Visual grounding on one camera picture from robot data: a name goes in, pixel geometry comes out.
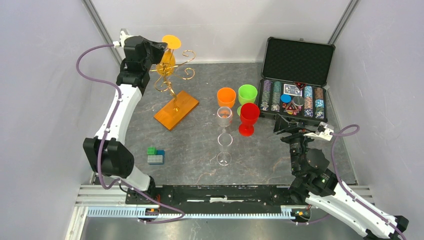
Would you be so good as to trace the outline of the yellow-orange plastic wine glass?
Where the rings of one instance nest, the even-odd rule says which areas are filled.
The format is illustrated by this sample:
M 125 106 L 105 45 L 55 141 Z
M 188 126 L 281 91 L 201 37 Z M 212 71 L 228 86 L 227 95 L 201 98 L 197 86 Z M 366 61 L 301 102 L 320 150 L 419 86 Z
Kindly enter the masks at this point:
M 167 49 L 160 61 L 156 66 L 156 71 L 159 75 L 168 77 L 176 68 L 176 59 L 174 56 L 174 50 L 177 50 L 181 47 L 182 43 L 180 39 L 174 35 L 165 35 L 162 38 L 164 43 L 167 43 Z

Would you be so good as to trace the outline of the red plastic wine glass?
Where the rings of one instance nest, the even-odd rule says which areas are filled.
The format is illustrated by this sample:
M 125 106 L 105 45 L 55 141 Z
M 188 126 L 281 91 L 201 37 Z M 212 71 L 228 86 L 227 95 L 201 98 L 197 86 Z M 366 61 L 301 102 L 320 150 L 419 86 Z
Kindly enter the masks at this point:
M 260 109 L 255 103 L 245 103 L 240 109 L 241 124 L 238 128 L 239 133 L 244 137 L 249 137 L 254 134 L 254 125 L 260 115 Z

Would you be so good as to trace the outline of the green plastic wine glass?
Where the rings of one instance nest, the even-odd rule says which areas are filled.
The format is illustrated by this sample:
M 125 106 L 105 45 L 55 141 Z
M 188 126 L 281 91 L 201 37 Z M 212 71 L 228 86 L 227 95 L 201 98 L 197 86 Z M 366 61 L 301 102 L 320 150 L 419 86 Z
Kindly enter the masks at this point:
M 244 84 L 238 89 L 238 101 L 240 106 L 237 108 L 237 114 L 240 116 L 241 108 L 246 103 L 255 103 L 258 90 L 251 84 Z

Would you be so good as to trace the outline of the clear wine glass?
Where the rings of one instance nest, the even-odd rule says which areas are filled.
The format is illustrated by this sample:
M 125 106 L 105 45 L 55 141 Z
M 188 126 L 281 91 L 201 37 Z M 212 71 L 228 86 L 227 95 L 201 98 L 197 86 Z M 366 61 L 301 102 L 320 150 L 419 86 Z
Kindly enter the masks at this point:
M 228 166 L 232 161 L 232 156 L 230 154 L 230 146 L 233 143 L 233 137 L 229 133 L 223 132 L 218 136 L 217 142 L 219 147 L 217 162 L 221 166 Z
M 230 126 L 233 122 L 233 111 L 230 107 L 220 107 L 216 112 L 216 120 L 218 124 L 218 134 L 230 134 L 232 132 Z

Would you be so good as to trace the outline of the clear wine glass back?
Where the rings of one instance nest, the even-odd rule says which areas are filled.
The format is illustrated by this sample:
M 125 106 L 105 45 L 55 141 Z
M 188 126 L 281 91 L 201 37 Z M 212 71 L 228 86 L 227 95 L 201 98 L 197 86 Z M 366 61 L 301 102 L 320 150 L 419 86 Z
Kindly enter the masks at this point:
M 229 133 L 223 132 L 218 136 L 217 142 L 219 147 L 217 162 L 221 166 L 228 166 L 232 161 L 232 156 L 230 154 L 230 146 L 233 143 L 233 137 Z

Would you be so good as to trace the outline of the orange plastic wine glass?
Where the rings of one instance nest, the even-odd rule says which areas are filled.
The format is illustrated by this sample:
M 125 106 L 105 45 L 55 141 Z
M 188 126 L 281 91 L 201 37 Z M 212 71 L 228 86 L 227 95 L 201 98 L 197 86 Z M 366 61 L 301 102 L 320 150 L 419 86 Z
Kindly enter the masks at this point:
M 237 94 L 230 87 L 223 87 L 217 91 L 217 103 L 220 107 L 232 108 L 235 105 Z

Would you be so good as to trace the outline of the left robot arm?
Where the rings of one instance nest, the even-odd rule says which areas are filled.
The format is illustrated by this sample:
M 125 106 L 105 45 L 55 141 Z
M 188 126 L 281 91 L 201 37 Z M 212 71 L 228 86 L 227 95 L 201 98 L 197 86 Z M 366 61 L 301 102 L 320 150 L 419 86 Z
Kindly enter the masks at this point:
M 161 62 L 168 45 L 139 35 L 126 35 L 105 47 L 121 47 L 124 50 L 125 58 L 120 64 L 116 82 L 87 76 L 80 70 L 82 58 L 79 57 L 76 62 L 76 70 L 82 77 L 115 89 L 104 122 L 94 137 L 84 140 L 83 150 L 91 169 L 98 174 L 100 184 L 105 189 L 108 186 L 103 177 L 111 177 L 115 182 L 137 189 L 139 199 L 145 204 L 151 204 L 157 198 L 157 190 L 150 186 L 152 178 L 135 166 L 135 158 L 124 142 L 135 107 L 150 80 L 151 67 Z

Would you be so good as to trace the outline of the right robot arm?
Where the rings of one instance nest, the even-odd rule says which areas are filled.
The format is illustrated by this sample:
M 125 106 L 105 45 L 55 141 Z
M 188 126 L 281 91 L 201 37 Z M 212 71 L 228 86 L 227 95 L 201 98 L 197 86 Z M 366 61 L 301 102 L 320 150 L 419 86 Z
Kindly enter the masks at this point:
M 311 130 L 302 122 L 288 121 L 278 115 L 273 132 L 282 135 L 280 140 L 289 145 L 291 173 L 295 177 L 288 189 L 289 199 L 295 204 L 322 209 L 364 240 L 404 240 L 409 224 L 406 217 L 385 213 L 352 190 L 340 178 L 333 150 L 331 159 L 327 159 L 322 150 L 308 147 L 314 140 L 337 142 L 359 130 L 359 125 L 351 124 L 335 132 L 325 122 Z M 334 170 L 330 170 L 329 165 L 333 165 Z

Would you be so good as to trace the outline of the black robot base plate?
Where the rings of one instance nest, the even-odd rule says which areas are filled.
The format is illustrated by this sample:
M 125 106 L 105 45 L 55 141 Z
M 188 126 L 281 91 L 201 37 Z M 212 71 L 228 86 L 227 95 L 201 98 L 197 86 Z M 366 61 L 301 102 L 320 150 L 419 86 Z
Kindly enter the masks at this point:
M 162 185 L 144 194 L 126 191 L 127 205 L 143 205 L 149 216 L 253 217 L 282 214 L 310 215 L 311 205 L 285 185 Z

